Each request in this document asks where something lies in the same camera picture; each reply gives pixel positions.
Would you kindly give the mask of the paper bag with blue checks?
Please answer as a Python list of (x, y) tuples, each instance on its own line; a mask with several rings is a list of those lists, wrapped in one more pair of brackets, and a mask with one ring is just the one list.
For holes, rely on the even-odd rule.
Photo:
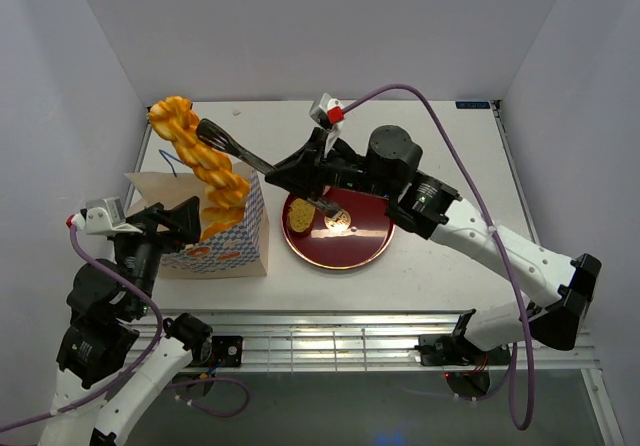
[[(243, 220), (206, 241), (163, 256), (161, 278), (220, 279), (267, 274), (269, 220), (260, 181), (257, 172), (243, 163), (235, 163), (233, 171), (250, 185), (242, 204)], [(137, 172), (126, 177), (140, 196), (130, 206), (130, 213), (157, 202), (171, 209), (192, 196), (200, 199), (200, 214), (204, 208), (213, 206), (206, 198), (204, 183), (191, 173)]]

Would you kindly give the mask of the metal serving tongs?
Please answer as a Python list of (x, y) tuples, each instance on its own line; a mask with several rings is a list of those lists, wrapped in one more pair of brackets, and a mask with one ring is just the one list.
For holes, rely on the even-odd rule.
[(304, 184), (302, 180), (297, 180), (291, 170), (286, 170), (285, 167), (276, 168), (269, 164), (241, 146), (229, 133), (213, 121), (202, 119), (196, 128), (196, 135), (207, 146), (240, 159), (262, 173), (267, 183), (306, 200), (325, 216), (334, 218), (341, 212), (341, 207), (335, 201), (326, 199), (323, 196), (323, 186), (319, 189), (314, 189), (309, 182)]

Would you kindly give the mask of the orange twisted bread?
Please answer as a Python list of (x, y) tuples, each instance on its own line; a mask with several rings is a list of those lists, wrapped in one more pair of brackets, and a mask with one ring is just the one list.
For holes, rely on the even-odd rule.
[(233, 172), (228, 155), (197, 137), (200, 118), (189, 99), (167, 97), (150, 108), (148, 119), (155, 133), (173, 145), (179, 159), (205, 184), (205, 194), (214, 207), (230, 209), (244, 203), (250, 191), (248, 181)]

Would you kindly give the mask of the orange round bun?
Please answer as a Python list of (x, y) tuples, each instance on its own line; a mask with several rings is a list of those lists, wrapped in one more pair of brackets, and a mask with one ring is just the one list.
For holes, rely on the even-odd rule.
[(212, 236), (230, 229), (244, 218), (244, 207), (231, 207), (228, 209), (207, 207), (200, 214), (201, 219), (206, 223), (200, 241), (206, 241)]

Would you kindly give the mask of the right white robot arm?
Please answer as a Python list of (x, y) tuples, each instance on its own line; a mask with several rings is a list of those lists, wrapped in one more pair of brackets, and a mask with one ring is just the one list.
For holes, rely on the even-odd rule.
[(474, 363), (525, 337), (559, 351), (574, 348), (601, 271), (597, 258), (557, 254), (489, 224), (456, 189), (419, 171), (422, 149), (398, 126), (376, 128), (365, 155), (343, 140), (327, 149), (327, 138), (325, 130), (315, 128), (298, 151), (266, 172), (266, 181), (309, 200), (329, 217), (339, 207), (325, 198), (326, 188), (383, 198), (385, 214), (396, 226), (516, 279), (526, 297), (525, 308), (511, 302), (462, 313), (450, 335), (423, 347), (432, 363)]

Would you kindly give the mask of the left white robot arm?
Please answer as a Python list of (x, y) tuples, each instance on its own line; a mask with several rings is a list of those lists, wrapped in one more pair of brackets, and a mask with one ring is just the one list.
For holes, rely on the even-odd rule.
[(66, 302), (71, 319), (56, 362), (56, 391), (42, 445), (123, 445), (184, 367), (205, 363), (212, 329), (183, 313), (165, 318), (151, 297), (163, 255), (199, 238), (199, 199), (127, 216), (121, 201), (90, 201), (69, 217), (73, 234), (100, 235), (114, 258), (86, 256)]

